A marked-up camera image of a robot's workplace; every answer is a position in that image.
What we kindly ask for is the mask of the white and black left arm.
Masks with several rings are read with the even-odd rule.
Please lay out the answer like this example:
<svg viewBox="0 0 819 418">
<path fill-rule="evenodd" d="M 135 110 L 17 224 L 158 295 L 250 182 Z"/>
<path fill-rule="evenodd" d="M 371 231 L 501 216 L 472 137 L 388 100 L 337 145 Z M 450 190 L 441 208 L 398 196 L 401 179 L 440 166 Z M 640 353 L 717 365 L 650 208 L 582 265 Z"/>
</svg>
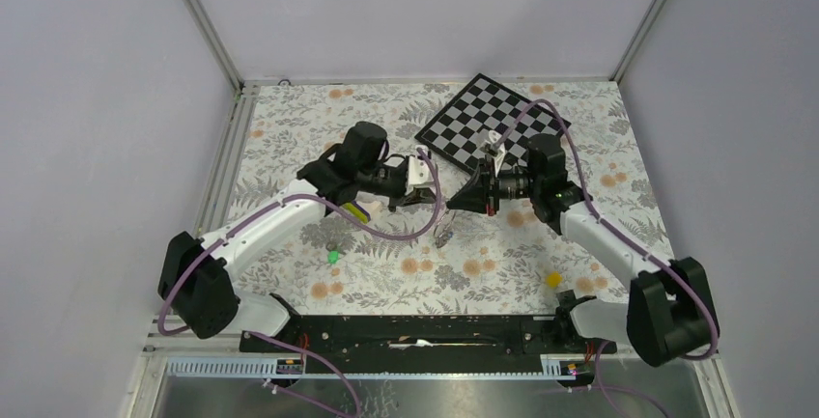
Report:
<svg viewBox="0 0 819 418">
<path fill-rule="evenodd" d="M 442 191 L 431 150 L 418 145 L 392 165 L 389 148 L 381 126 L 358 122 L 342 142 L 305 164 L 285 188 L 248 214 L 200 237 L 189 232 L 173 237 L 157 287 L 163 301 L 158 332 L 173 336 L 190 330 L 209 339 L 236 330 L 261 334 L 278 351 L 293 348 L 300 328 L 291 309 L 274 294 L 242 290 L 239 279 L 270 249 L 331 214 L 394 241 L 415 240 L 431 230 L 433 220 L 417 231 L 392 236 L 351 212 L 357 195 L 366 193 L 395 208 L 423 196 L 434 204 L 433 214 L 439 214 Z"/>
</svg>

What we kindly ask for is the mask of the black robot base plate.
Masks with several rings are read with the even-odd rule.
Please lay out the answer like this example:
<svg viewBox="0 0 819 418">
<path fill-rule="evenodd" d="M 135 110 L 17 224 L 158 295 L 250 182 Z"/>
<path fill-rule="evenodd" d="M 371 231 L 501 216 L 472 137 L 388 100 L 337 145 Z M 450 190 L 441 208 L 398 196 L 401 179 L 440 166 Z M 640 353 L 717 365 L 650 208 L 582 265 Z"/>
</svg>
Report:
<svg viewBox="0 0 819 418">
<path fill-rule="evenodd" d="M 266 342 L 245 334 L 242 353 L 319 354 L 344 374 L 542 375 L 544 361 L 591 360 L 613 342 L 583 339 L 554 316 L 296 316 Z"/>
</svg>

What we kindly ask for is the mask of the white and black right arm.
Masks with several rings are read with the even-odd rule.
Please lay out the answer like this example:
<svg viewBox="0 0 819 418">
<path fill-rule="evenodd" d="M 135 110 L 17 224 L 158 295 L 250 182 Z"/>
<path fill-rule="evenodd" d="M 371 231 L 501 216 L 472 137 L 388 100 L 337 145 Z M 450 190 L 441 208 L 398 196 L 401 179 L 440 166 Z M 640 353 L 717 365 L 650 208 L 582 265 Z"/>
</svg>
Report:
<svg viewBox="0 0 819 418">
<path fill-rule="evenodd" d="M 569 179 L 559 136 L 530 138 L 523 167 L 503 170 L 499 157 L 497 150 L 486 153 L 447 207 L 493 216 L 501 202 L 527 199 L 540 222 L 583 248 L 628 291 L 625 302 L 561 293 L 553 328 L 560 348 L 577 352 L 591 340 L 629 345 L 653 367 L 694 360 L 699 348 L 715 352 L 719 323 L 699 261 L 653 253 L 604 218 L 583 183 Z"/>
</svg>

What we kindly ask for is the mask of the green key tag with key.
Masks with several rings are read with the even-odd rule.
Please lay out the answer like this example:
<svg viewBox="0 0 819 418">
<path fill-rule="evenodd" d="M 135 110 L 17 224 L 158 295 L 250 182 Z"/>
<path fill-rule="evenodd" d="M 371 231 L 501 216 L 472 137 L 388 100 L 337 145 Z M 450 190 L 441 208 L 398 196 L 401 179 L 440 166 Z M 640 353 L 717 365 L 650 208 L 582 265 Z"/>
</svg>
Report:
<svg viewBox="0 0 819 418">
<path fill-rule="evenodd" d="M 330 265 L 336 265 L 341 259 L 340 248 L 337 243 L 331 242 L 326 247 L 326 260 Z"/>
</svg>

